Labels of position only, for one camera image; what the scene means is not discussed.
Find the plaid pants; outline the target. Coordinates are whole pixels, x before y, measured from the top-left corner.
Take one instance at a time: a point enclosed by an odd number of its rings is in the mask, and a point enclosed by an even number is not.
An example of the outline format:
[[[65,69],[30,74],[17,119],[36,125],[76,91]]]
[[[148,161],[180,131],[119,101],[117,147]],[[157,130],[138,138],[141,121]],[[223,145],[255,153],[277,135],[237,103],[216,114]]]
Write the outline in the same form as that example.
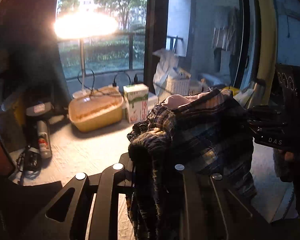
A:
[[[127,138],[134,192],[126,201],[136,239],[178,237],[177,164],[198,174],[220,173],[242,198],[254,198],[253,138],[243,113],[231,90],[212,89],[171,95],[133,126]]]

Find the steel thermos tumbler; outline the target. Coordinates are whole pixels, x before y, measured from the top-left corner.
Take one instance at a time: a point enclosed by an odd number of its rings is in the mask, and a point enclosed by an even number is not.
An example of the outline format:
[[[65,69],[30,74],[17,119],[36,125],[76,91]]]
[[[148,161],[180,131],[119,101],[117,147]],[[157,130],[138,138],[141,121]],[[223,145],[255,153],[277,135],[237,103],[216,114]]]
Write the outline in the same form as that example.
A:
[[[264,92],[266,90],[266,82],[263,79],[255,79],[250,82],[248,89],[252,90],[252,93],[245,103],[244,107],[246,109],[250,109],[261,104]]]

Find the tan lidded food container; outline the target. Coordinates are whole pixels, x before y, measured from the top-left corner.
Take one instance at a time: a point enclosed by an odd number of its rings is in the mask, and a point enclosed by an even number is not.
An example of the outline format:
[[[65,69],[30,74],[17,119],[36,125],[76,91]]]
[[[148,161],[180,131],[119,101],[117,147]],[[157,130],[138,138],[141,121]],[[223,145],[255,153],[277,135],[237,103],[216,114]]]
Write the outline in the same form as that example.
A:
[[[90,132],[122,120],[123,97],[115,87],[102,87],[93,94],[73,99],[68,113],[81,132]]]

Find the spray can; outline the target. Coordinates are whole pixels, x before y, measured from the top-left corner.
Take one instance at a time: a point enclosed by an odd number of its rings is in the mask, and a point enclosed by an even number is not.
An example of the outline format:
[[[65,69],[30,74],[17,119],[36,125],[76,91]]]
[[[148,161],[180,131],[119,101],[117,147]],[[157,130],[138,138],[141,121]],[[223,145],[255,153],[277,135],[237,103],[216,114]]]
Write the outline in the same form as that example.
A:
[[[44,120],[37,121],[37,136],[40,155],[43,159],[52,157],[50,145],[50,133],[47,122]]]

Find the green white carton box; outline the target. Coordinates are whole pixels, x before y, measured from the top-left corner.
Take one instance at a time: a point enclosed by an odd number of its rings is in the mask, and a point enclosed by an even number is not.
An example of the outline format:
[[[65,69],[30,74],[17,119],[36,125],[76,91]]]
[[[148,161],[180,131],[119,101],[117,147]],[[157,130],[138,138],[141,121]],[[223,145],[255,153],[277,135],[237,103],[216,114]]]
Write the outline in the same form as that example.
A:
[[[126,119],[129,123],[144,121],[148,115],[148,87],[143,83],[123,86]]]

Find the black handheld device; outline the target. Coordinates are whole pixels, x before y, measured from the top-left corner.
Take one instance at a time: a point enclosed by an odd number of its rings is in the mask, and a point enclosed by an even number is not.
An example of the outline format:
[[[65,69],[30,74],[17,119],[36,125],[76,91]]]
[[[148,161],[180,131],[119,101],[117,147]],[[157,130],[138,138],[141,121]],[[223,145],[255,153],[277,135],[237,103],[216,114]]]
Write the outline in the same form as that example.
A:
[[[26,109],[26,116],[33,120],[47,120],[53,114],[54,107],[51,102],[40,103]]]

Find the white plastic basket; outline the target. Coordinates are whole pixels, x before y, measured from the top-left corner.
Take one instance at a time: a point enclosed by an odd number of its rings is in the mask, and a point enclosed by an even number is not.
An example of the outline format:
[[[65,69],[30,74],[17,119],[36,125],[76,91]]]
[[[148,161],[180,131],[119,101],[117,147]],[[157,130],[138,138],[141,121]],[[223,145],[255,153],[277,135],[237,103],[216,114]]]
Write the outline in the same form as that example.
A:
[[[173,94],[187,96],[189,94],[189,86],[190,86],[190,79],[177,80],[168,77],[164,82],[164,84],[162,85],[163,87],[162,96],[164,98]]]

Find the yellow curtain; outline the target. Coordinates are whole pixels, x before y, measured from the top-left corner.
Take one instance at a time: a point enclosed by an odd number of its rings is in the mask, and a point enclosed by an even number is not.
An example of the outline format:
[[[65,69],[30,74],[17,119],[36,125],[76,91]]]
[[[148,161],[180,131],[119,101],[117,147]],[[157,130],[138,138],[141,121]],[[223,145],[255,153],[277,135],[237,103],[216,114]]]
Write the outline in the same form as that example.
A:
[[[277,59],[277,16],[274,0],[257,0],[260,9],[260,53],[256,78],[264,81],[264,92],[259,102],[267,105],[275,74]]]

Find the white desk lamp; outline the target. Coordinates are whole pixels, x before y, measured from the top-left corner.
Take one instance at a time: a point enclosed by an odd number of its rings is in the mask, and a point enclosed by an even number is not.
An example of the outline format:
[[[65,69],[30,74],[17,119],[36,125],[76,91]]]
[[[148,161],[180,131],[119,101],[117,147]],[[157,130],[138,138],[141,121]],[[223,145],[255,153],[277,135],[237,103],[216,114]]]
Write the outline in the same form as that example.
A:
[[[119,27],[115,18],[99,12],[77,11],[63,15],[55,21],[53,28],[61,40],[79,40],[79,54],[81,64],[81,90],[74,92],[74,98],[88,95],[94,91],[93,87],[85,87],[85,56],[84,40],[91,37],[108,36]]]

